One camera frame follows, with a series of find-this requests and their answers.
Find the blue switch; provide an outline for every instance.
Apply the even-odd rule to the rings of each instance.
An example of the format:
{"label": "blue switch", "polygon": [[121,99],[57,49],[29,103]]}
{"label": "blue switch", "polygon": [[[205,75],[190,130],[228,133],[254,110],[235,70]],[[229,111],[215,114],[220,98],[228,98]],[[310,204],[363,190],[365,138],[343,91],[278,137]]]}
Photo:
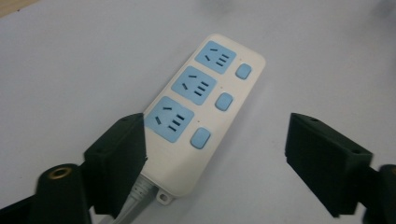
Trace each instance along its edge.
{"label": "blue switch", "polygon": [[236,76],[241,78],[241,79],[247,79],[248,75],[251,72],[251,67],[248,64],[242,63],[238,69],[236,70]]}
{"label": "blue switch", "polygon": [[199,128],[191,138],[191,144],[198,149],[204,148],[207,140],[210,137],[210,131],[206,128]]}
{"label": "blue switch", "polygon": [[217,109],[226,111],[232,102],[233,97],[229,93],[224,92],[221,94],[221,96],[219,96],[219,99],[216,101],[215,105]]}

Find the white power strip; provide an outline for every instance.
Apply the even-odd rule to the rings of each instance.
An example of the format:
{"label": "white power strip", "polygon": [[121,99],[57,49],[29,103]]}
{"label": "white power strip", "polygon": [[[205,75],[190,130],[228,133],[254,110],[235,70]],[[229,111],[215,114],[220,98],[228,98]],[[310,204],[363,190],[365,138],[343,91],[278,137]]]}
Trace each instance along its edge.
{"label": "white power strip", "polygon": [[160,203],[192,191],[264,66],[260,54],[211,35],[146,109],[142,175]]}

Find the outlet slot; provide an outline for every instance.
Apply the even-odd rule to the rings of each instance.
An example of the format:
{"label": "outlet slot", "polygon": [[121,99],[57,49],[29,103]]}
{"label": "outlet slot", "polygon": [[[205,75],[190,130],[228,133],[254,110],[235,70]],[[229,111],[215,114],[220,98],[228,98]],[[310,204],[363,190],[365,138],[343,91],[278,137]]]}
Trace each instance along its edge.
{"label": "outlet slot", "polygon": [[233,62],[236,53],[222,45],[209,41],[195,57],[195,61],[212,69],[213,71],[224,74]]}
{"label": "outlet slot", "polygon": [[172,91],[202,105],[217,81],[200,70],[189,66],[172,85]]}
{"label": "outlet slot", "polygon": [[164,139],[175,143],[193,117],[191,110],[164,96],[146,116],[145,125]]}

